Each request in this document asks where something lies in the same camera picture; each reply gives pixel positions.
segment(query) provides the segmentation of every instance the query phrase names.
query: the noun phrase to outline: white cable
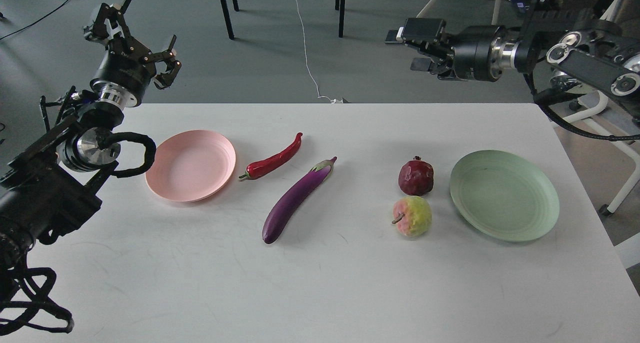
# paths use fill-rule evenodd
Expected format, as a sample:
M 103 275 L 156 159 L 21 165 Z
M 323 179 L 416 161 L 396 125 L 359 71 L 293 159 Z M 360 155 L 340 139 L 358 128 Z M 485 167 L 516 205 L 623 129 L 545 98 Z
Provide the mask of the white cable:
M 328 99 L 331 103 L 336 103 L 336 99 L 331 99 L 326 95 L 320 95 L 320 87 L 313 74 L 311 74 L 311 69 L 309 68 L 309 58 L 307 56 L 307 35 L 305 34 L 305 24 L 302 22 L 302 15 L 300 14 L 300 6 L 298 5 L 298 0 L 295 0 L 295 8 L 297 8 L 297 16 L 300 18 L 300 25 L 302 26 L 302 42 L 304 43 L 304 63 L 306 64 L 306 71 L 309 72 L 309 77 L 315 84 L 315 90 L 318 94 L 318 99 Z

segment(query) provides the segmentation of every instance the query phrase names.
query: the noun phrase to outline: black wire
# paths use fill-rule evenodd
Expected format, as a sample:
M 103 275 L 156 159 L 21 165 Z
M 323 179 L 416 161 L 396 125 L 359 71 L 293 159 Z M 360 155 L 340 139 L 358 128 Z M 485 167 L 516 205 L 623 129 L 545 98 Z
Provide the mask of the black wire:
M 524 77 L 524 81 L 526 82 L 526 85 L 531 90 L 531 95 L 533 96 L 537 95 L 538 90 L 536 89 L 536 85 L 533 80 L 533 72 L 529 74 L 524 73 L 522 74 L 522 76 Z M 591 133 L 590 131 L 585 131 L 564 120 L 560 115 L 558 115 L 558 113 L 554 112 L 553 109 L 551 109 L 551 107 L 548 104 L 541 103 L 539 101 L 536 101 L 535 99 L 534 99 L 534 103 L 537 104 L 538 108 L 540 108 L 542 113 L 544 113 L 544 115 L 546 115 L 546 117 L 549 118 L 551 122 L 554 122 L 554 124 L 557 124 L 558 127 L 566 129 L 570 133 L 577 134 L 578 136 L 591 138 L 592 140 L 603 140 L 603 141 L 610 141 L 610 142 L 640 140 L 640 134 L 600 135 L 600 134 Z
M 62 3 L 61 5 L 59 5 L 59 6 L 58 6 L 57 8 L 55 8 L 54 10 L 51 10 L 51 11 L 50 11 L 49 13 L 47 13 L 44 17 L 42 17 L 42 18 L 40 18 L 40 19 L 36 20 L 35 22 L 32 22 L 32 24 L 29 24 L 28 26 L 25 26 L 24 28 L 20 28 L 20 29 L 18 29 L 18 30 L 16 30 L 16 31 L 14 31 L 13 33 L 9 33 L 9 34 L 5 35 L 4 37 L 0 37 L 0 41 L 1 41 L 1 40 L 4 40 L 4 38 L 7 38 L 7 37 L 10 37 L 10 36 L 13 36 L 13 35 L 14 35 L 14 34 L 16 34 L 16 33 L 20 33 L 20 32 L 24 31 L 24 30 L 25 30 L 25 29 L 27 29 L 27 28 L 31 28 L 31 27 L 35 26 L 36 24 L 38 24 L 40 21 L 42 21 L 42 20 L 43 20 L 43 19 L 45 19 L 46 17 L 49 17 L 50 15 L 54 14 L 57 10 L 59 10 L 60 8 L 62 8 L 62 6 L 64 6 L 64 5 L 66 5 L 67 3 L 69 3 L 69 1 L 71 1 L 71 0 L 66 0 L 66 1 L 64 1 L 64 3 Z
M 122 141 L 139 143 L 144 146 L 144 163 L 137 168 L 132 169 L 124 169 L 124 170 L 115 170 L 111 172 L 110 175 L 116 178 L 126 178 L 126 177 L 134 177 L 137 175 L 141 175 L 144 172 L 148 171 L 154 163 L 156 159 L 156 143 L 149 136 L 140 134 L 140 133 L 132 133 L 130 131 L 124 131 L 120 133 L 113 133 L 107 136 L 104 140 L 98 141 L 98 147 L 100 149 L 105 149 L 110 147 L 110 145 Z
M 69 108 L 69 104 L 71 103 L 71 95 L 76 92 L 76 86 L 72 85 L 69 90 L 67 90 L 62 102 L 60 103 L 60 110 L 57 112 L 57 118 L 55 118 L 55 125 L 58 125 L 62 119 L 64 118 L 64 114 Z
M 27 266 L 26 254 L 20 259 L 18 264 L 10 271 L 11 279 L 16 280 L 18 286 L 30 301 L 9 300 L 0 301 L 0 311 L 3 309 L 25 309 L 17 318 L 0 318 L 0 336 L 11 334 L 22 327 L 43 330 L 51 333 L 69 333 L 74 328 L 74 320 L 68 309 L 65 309 L 54 302 L 49 293 L 56 282 L 56 273 L 52 268 L 29 268 Z M 44 277 L 45 281 L 39 286 L 33 277 Z M 46 327 L 30 323 L 30 320 L 38 314 L 38 311 L 45 311 L 58 320 L 66 322 L 64 327 Z

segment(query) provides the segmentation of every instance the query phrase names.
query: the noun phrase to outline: eggplant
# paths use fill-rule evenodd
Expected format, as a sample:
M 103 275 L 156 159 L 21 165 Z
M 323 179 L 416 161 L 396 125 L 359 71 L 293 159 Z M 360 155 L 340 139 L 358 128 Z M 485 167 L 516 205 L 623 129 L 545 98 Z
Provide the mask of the eggplant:
M 334 162 L 338 157 L 320 161 L 300 178 L 289 190 L 276 202 L 267 216 L 262 227 L 262 240 L 270 245 L 282 233 L 293 213 L 313 192 L 320 183 L 324 182 L 334 169 Z

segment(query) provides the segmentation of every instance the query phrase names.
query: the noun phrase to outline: caster wheel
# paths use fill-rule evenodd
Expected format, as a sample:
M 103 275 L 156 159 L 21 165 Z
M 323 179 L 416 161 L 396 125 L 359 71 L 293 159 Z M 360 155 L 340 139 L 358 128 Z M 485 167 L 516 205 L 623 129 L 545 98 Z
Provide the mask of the caster wheel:
M 569 102 L 569 109 L 571 109 L 573 112 L 578 112 L 578 110 L 582 107 L 582 104 L 578 103 L 578 100 L 572 100 Z
M 598 213 L 600 213 L 601 215 L 608 217 L 611 214 L 613 214 L 612 211 L 609 211 L 609 205 L 608 204 L 604 204 L 603 206 L 600 207 L 600 209 L 598 210 Z

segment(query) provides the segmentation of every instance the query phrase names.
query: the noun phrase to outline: floor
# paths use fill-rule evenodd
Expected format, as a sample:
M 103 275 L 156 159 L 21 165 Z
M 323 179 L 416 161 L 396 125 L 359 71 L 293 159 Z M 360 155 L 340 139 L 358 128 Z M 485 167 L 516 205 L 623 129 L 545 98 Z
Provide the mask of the floor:
M 42 135 L 41 95 L 51 101 L 71 85 L 89 87 L 103 47 L 84 40 L 82 27 L 100 3 L 122 1 L 71 0 L 35 26 L 0 40 L 2 166 Z M 178 37 L 175 49 L 183 70 L 169 89 L 149 88 L 145 104 L 531 101 L 516 72 L 507 71 L 498 82 L 486 83 L 439 81 L 411 71 L 418 54 L 384 40 L 389 30 L 414 17 L 427 1 L 346 0 L 343 38 L 338 38 L 335 0 L 238 0 L 240 11 L 230 12 L 235 40 L 227 37 L 219 0 L 133 0 L 125 19 L 132 35 L 154 52 L 165 49 L 172 34 Z M 0 37 L 62 3 L 0 0 L 5 17 Z M 493 5 L 493 0 L 439 0 L 428 17 L 446 19 L 446 31 L 459 33 L 468 26 L 488 25 Z M 498 24 L 516 27 L 521 21 L 504 2 Z M 557 109 L 570 113 L 566 104 Z M 633 162 L 608 142 L 560 128 L 557 133 L 594 208 L 608 204 L 633 171 Z M 614 245 L 640 232 L 639 210 L 636 186 L 614 214 L 601 216 Z M 628 273 L 640 294 L 640 265 Z

